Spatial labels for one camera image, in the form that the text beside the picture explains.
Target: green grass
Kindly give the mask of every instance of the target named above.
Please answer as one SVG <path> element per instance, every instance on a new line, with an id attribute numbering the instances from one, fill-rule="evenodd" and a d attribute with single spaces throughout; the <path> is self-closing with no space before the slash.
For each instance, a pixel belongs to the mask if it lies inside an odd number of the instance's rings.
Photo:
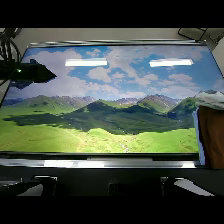
<path id="1" fill-rule="evenodd" d="M 68 110 L 43 108 L 0 109 L 0 150 L 20 152 L 68 153 L 192 153 L 198 151 L 194 128 L 190 118 L 184 122 L 150 113 L 76 113 Z M 44 117 L 52 114 L 47 123 L 4 121 L 11 116 L 32 114 Z"/>

